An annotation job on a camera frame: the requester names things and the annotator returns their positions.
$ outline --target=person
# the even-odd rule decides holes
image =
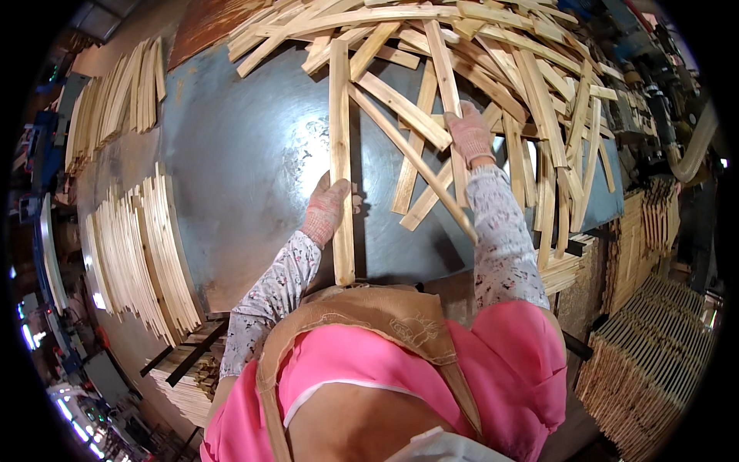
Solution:
[[[408,287],[303,297],[351,188],[325,175],[303,226],[231,311],[204,461],[538,458],[565,420],[565,342],[490,131],[472,103],[461,109],[445,119],[471,169],[471,329]]]

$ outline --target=flexible hose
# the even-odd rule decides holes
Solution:
[[[680,149],[674,143],[667,147],[667,162],[670,163],[670,169],[672,169],[675,178],[683,183],[693,179],[703,162],[708,145],[711,143],[717,128],[716,111],[713,109],[713,102],[709,101],[701,113],[701,118],[698,119],[695,130],[693,130],[685,155],[680,156]]]

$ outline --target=metal table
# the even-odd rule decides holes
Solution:
[[[327,67],[307,75],[303,48],[286,42],[241,79],[221,44],[167,75],[161,157],[173,179],[185,255],[210,312],[230,310],[261,276],[302,224],[308,197],[328,170]],[[417,98],[423,60],[415,71],[379,60],[369,70]],[[457,82],[462,99],[487,105],[482,92]],[[442,111],[437,97],[434,113]],[[415,283],[472,268],[469,238],[440,202],[415,232],[398,224],[401,216],[389,209],[402,154],[354,103],[350,117],[352,176],[365,203],[354,219],[357,276]],[[426,148],[423,159],[437,171],[446,154]],[[619,171],[617,157],[611,165]],[[425,187],[416,182],[414,201]],[[328,245],[316,284],[332,283]]]

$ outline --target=work glove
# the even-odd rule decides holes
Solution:
[[[444,122],[452,134],[454,147],[464,157],[468,167],[478,157],[490,157],[494,162],[495,157],[490,150],[490,129],[480,111],[469,101],[460,101],[460,107],[462,118],[453,112],[444,113]]]
[[[319,180],[316,189],[310,195],[305,221],[300,228],[310,240],[321,249],[331,240],[341,222],[341,211],[344,198],[355,188],[345,178],[337,180],[331,186],[331,177],[327,171]],[[352,196],[352,212],[358,213],[361,204],[359,196]]]

